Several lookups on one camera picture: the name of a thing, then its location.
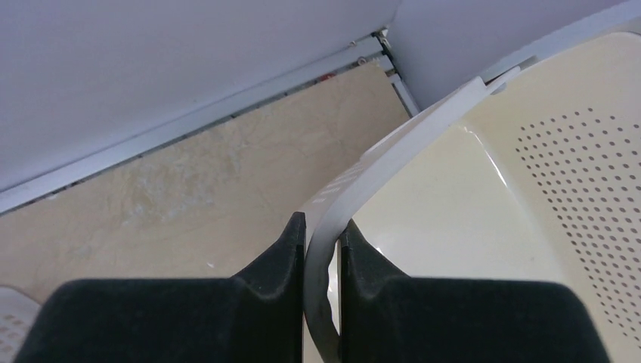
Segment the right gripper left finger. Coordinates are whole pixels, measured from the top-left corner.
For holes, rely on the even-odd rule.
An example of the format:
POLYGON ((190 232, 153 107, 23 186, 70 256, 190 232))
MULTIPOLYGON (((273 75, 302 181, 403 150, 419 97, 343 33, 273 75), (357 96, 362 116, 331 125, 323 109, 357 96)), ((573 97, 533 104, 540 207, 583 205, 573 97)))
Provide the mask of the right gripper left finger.
POLYGON ((300 362, 306 221, 228 278, 70 281, 46 300, 18 362, 300 362))

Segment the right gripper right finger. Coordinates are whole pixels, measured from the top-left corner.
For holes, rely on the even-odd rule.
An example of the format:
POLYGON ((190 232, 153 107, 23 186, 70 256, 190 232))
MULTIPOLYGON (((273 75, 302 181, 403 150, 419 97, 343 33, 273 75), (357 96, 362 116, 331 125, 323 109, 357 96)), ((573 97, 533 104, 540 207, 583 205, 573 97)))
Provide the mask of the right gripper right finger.
POLYGON ((343 362, 607 362, 578 297, 543 281, 419 278, 349 222, 339 238, 343 362))

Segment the large cream laundry basket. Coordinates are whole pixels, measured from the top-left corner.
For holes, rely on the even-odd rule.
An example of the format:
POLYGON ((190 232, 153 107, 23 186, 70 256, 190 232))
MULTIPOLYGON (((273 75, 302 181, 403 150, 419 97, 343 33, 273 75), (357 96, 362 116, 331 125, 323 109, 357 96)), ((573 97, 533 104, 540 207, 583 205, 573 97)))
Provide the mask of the large cream laundry basket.
POLYGON ((640 360, 640 37, 618 32, 474 78, 302 207, 315 361, 338 361, 335 245, 354 221, 409 275, 552 281, 613 362, 640 360))

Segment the small white perforated basket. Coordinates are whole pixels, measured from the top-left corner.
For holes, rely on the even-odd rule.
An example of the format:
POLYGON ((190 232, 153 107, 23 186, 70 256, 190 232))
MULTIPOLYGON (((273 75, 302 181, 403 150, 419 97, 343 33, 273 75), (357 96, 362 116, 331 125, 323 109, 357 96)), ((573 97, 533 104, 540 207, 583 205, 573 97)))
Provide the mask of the small white perforated basket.
POLYGON ((40 305, 9 286, 1 286, 1 362, 12 362, 20 350, 40 305))

